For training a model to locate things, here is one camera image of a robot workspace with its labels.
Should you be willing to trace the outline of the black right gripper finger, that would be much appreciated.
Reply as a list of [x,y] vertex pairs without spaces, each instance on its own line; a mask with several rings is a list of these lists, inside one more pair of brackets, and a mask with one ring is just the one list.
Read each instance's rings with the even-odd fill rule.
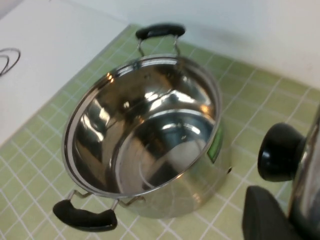
[[302,228],[286,217],[278,201],[263,187],[246,189],[242,216],[245,240],[308,240]]

